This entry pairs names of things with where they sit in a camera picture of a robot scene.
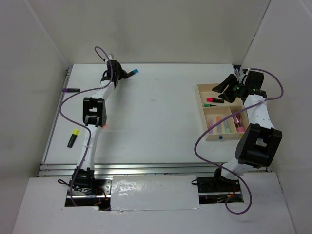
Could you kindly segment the yellow cap black highlighter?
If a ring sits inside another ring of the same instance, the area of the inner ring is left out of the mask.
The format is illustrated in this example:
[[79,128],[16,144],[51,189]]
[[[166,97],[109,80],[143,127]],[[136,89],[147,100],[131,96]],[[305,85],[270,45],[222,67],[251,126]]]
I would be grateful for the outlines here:
[[75,129],[75,130],[72,132],[72,134],[71,134],[71,136],[70,136],[70,139],[69,139],[69,141],[68,141],[68,144],[67,144],[67,147],[68,147],[68,148],[72,148],[72,147],[73,147],[73,145],[74,145],[74,143],[75,143],[75,141],[76,141],[76,139],[77,139],[77,136],[78,136],[79,132],[80,132],[79,129]]

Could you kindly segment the pink cap black highlighter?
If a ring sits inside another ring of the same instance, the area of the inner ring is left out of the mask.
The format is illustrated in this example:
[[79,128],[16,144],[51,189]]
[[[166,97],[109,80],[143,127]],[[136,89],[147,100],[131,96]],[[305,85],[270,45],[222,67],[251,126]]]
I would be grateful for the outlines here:
[[225,102],[223,99],[212,98],[212,97],[207,97],[206,101],[207,102],[213,102],[213,103],[224,103]]

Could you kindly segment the pastel orange cap highlighter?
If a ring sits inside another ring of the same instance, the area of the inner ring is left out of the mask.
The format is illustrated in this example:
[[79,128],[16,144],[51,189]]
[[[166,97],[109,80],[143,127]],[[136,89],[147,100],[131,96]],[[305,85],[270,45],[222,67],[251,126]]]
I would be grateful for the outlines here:
[[[221,117],[221,116],[217,116],[217,117],[216,117],[216,122],[217,122],[217,123],[220,122],[221,120],[222,120],[222,117]],[[221,123],[217,125],[217,132],[218,132],[219,134],[222,133],[222,125],[221,125]]]

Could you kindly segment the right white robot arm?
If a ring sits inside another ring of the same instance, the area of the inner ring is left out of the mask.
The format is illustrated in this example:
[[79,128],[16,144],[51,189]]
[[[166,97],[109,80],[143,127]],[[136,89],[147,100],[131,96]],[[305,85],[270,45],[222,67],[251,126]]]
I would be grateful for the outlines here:
[[241,99],[242,111],[247,113],[249,122],[238,142],[235,157],[214,173],[213,186],[218,191],[224,191],[252,168],[270,166],[281,142],[282,132],[275,129],[269,117],[267,101],[270,98],[261,88],[265,73],[262,69],[245,69],[240,77],[230,74],[212,89],[226,102]]

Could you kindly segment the pastel lilac highlighter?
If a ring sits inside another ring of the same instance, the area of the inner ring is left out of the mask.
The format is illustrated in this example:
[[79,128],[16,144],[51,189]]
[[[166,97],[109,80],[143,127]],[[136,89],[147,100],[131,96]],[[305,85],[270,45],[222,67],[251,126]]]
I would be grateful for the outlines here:
[[212,129],[212,126],[214,125],[214,119],[213,118],[209,118],[208,119],[208,129],[209,129],[209,134],[212,134],[213,133],[213,129]]

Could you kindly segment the purple cap black highlighter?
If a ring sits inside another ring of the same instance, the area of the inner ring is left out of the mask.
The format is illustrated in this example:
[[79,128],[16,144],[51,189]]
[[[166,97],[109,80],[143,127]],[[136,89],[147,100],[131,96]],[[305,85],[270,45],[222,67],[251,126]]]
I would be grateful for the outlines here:
[[79,88],[63,88],[62,90],[64,93],[79,93]]

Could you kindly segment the pastel green highlighter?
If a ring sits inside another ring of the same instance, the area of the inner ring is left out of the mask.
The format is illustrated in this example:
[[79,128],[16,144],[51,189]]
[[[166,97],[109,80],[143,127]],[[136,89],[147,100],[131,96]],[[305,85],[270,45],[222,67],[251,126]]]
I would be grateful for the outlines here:
[[225,132],[226,132],[226,133],[231,133],[231,129],[230,129],[230,125],[229,125],[228,121],[225,120],[225,121],[223,122],[223,124],[224,124],[224,128],[225,128]]

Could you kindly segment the wooden compartment tray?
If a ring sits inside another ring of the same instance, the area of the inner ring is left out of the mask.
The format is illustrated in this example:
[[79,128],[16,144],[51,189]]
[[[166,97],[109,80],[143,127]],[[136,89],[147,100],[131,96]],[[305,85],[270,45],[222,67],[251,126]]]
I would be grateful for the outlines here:
[[[212,89],[214,87],[216,87],[216,84],[198,84],[196,89],[195,89],[195,95],[196,95],[196,100],[197,100],[197,105],[198,105],[198,109],[199,109],[199,115],[200,115],[200,120],[201,120],[201,124],[202,124],[202,128],[203,131],[207,131],[208,130],[208,119],[211,117],[214,119],[214,124],[216,124],[216,117],[217,116],[221,116],[222,119],[243,109],[243,103],[241,101],[241,99],[236,99],[233,103],[228,103],[228,102],[224,102],[224,103],[213,103],[213,102],[207,102],[206,98],[219,98],[219,93],[212,91]],[[213,105],[217,105],[218,107],[203,107],[203,104],[213,104]],[[239,114],[240,116],[240,120],[242,122],[242,125],[244,127],[244,129],[246,130],[246,128],[249,125],[248,122],[248,117],[246,112],[242,112]],[[241,139],[244,132],[242,133],[238,133],[236,131],[236,127],[234,124],[234,120],[233,117],[227,119],[229,125],[230,125],[230,129],[231,129],[231,133],[226,133],[225,132],[225,128],[224,128],[224,124],[223,122],[221,123],[222,125],[222,133],[219,134],[217,132],[217,126],[213,128],[213,133],[209,134],[207,133],[203,138],[206,141],[217,141],[217,140],[237,140],[237,139]]]

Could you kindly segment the white front cover plate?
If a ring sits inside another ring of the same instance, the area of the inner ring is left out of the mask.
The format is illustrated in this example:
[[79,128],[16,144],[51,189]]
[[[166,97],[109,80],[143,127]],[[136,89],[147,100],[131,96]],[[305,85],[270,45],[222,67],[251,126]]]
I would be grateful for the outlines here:
[[113,211],[198,209],[194,175],[115,176],[111,186]]

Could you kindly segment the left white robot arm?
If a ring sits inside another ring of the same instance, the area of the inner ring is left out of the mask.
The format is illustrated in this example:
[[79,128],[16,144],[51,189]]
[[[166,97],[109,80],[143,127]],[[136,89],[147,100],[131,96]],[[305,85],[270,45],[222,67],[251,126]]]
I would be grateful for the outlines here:
[[126,72],[121,64],[112,60],[107,63],[98,89],[91,97],[83,99],[82,120],[87,128],[81,160],[77,164],[70,181],[73,189],[80,189],[84,194],[92,194],[96,190],[95,153],[99,134],[107,121],[106,101],[122,79],[138,73],[137,69]]

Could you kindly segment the green cap black highlighter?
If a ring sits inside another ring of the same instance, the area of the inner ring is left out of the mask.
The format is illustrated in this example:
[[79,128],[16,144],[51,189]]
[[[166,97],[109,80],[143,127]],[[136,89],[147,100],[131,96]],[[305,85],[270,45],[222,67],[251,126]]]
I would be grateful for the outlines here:
[[203,107],[218,107],[217,105],[213,105],[213,104],[203,104]]

